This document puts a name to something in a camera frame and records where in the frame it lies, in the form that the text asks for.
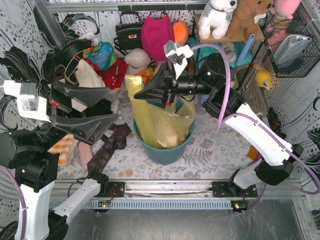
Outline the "yellow translucent trash bag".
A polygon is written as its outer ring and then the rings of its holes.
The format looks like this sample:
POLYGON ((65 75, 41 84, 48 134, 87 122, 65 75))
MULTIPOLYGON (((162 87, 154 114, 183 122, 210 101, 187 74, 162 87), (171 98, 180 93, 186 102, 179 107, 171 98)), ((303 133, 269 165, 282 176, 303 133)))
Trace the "yellow translucent trash bag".
POLYGON ((156 149, 172 149, 183 144, 196 118, 195 104, 176 97, 171 106, 162 108, 146 100, 134 99, 134 94, 143 89, 143 78, 138 75, 124 77, 132 115, 138 135, 145 144, 156 149))

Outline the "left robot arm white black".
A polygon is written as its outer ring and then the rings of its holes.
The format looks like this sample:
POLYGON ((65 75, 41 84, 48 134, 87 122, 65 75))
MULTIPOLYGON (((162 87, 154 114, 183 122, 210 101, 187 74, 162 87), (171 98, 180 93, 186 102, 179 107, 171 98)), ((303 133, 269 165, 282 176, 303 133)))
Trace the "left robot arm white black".
POLYGON ((50 209, 52 189, 58 173, 59 155, 49 149, 66 134, 89 145, 95 144, 118 118, 116 114, 82 116, 72 108, 75 100, 94 107, 110 89, 80 87, 55 81, 40 96, 32 82, 5 80, 6 95, 16 98, 21 117, 42 121, 33 130, 21 129, 0 135, 0 164, 15 170, 19 195, 17 240, 62 240, 80 210, 95 196, 109 191, 109 178, 92 170, 82 185, 59 206, 50 209))

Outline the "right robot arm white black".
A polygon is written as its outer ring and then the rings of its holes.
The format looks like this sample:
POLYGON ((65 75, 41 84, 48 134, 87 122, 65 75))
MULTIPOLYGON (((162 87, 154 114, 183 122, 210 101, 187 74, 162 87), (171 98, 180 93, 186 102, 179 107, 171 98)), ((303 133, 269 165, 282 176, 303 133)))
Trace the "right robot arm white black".
POLYGON ((185 53, 166 55, 153 79, 134 94, 137 100, 170 105, 174 97, 208 94, 203 107, 214 118, 239 132, 261 154, 262 158, 246 168, 237 170, 228 181, 229 191, 237 195, 257 183, 277 186, 286 181, 299 159, 300 146, 292 146, 274 133, 252 111, 244 98, 230 87, 231 74, 223 56, 212 53, 196 74, 184 72, 188 56, 185 53))

